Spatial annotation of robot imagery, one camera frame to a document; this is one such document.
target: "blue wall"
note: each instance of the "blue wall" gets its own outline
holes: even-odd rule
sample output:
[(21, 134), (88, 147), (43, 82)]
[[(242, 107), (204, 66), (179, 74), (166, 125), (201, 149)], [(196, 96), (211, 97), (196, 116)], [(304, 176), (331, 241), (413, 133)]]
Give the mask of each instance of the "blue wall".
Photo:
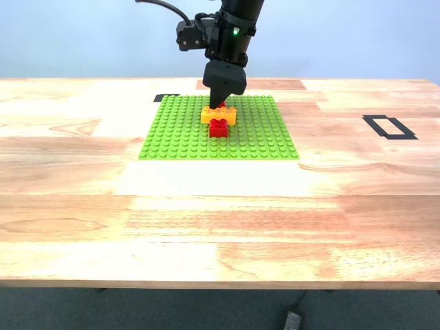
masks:
[[(220, 0), (170, 0), (189, 17)], [(179, 17), (134, 0), (0, 5), (0, 77), (201, 76)], [(440, 84), (439, 0), (266, 0), (248, 76), (427, 78)]]

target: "green lego baseplate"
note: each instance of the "green lego baseplate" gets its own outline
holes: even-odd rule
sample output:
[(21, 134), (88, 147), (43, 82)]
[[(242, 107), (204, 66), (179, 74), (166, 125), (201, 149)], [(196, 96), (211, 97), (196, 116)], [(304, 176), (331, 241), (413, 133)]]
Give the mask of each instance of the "green lego baseplate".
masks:
[(236, 124), (228, 137), (209, 138), (200, 121), (209, 96), (164, 96), (139, 160), (299, 160), (271, 96), (230, 96)]

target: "yellow lego brick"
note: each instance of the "yellow lego brick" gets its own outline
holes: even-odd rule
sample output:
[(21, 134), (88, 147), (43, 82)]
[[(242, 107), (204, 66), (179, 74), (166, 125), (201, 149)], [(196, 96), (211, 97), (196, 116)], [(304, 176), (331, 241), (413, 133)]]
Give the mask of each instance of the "yellow lego brick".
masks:
[(228, 125), (234, 126), (236, 116), (237, 109), (235, 109), (234, 107), (210, 109), (210, 107), (207, 105), (201, 111), (200, 120), (202, 124), (209, 124), (212, 119), (226, 119), (228, 121)]

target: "wooden table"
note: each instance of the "wooden table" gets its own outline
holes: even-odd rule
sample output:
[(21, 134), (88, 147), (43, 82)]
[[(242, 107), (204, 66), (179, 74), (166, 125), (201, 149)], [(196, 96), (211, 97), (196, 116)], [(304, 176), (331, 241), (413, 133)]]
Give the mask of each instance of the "wooden table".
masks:
[(300, 161), (137, 161), (156, 94), (208, 92), (0, 80), (0, 285), (440, 289), (440, 87), (250, 79)]

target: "red lego brick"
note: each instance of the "red lego brick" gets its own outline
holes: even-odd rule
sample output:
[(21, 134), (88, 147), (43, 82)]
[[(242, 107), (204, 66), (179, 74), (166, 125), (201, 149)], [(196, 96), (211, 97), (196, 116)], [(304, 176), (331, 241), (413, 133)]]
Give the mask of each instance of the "red lego brick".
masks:
[(209, 122), (210, 138), (227, 138), (228, 137), (228, 121), (225, 119), (212, 119)]

